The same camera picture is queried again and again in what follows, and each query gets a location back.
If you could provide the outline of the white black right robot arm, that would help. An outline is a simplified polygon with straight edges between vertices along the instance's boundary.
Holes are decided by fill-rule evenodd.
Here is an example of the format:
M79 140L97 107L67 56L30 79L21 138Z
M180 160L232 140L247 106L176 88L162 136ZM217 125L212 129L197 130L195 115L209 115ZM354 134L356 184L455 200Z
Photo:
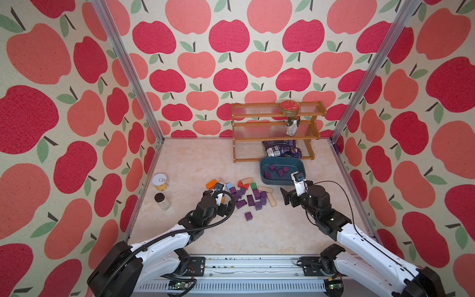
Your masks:
M324 275L346 275L380 297L444 297L439 275L405 261L366 235L352 220L335 210L323 186L291 174L294 190L282 189L286 205L302 207L311 224L334 244L320 253L316 263Z

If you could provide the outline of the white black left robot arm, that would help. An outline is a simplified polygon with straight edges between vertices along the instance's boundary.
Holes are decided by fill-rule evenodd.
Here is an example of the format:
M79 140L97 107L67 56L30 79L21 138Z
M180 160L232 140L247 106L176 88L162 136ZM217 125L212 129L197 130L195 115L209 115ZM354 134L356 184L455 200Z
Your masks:
M226 222L235 211L233 195L225 190L207 190L197 204L177 225L143 243L116 243L87 280L96 297L129 297L138 285L156 277L182 285L181 296L197 284L194 277L182 276L190 267L185 247L200 238L204 231Z

